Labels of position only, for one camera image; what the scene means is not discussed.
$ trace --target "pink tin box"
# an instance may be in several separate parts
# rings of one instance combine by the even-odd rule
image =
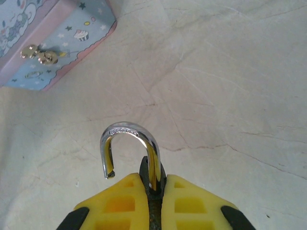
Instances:
[[[0,86],[49,89],[115,27],[105,0],[0,0]]]

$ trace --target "white marble surface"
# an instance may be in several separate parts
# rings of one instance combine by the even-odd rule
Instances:
[[[235,203],[259,230],[307,228],[307,1],[113,0],[115,32],[48,92],[0,90],[0,229],[53,230],[137,172],[136,122],[166,173]]]

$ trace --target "black rubber edge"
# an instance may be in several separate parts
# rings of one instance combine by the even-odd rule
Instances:
[[[140,165],[140,178],[145,187],[148,208],[149,208],[149,230],[161,230],[161,209],[162,201],[164,195],[164,188],[166,185],[166,174],[161,164],[161,181],[158,184],[160,190],[156,193],[153,193],[149,187],[149,176],[148,176],[148,161],[147,157],[143,157]]]
[[[57,230],[79,230],[89,211],[89,208],[81,207],[73,212],[70,212],[58,226]]]
[[[233,230],[256,230],[241,211],[230,206],[221,207],[221,211]]]

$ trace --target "cupcake illustration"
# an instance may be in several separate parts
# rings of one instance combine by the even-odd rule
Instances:
[[[73,37],[78,39],[80,42],[83,42],[88,39],[88,32],[85,30],[77,30]]]

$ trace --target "padlock shackle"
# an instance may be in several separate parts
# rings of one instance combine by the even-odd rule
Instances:
[[[118,122],[110,125],[100,139],[100,153],[106,179],[115,176],[112,158],[111,141],[117,134],[130,134],[137,138],[146,148],[148,155],[149,186],[155,192],[159,192],[161,182],[160,152],[156,140],[152,134],[142,126],[131,122]]]

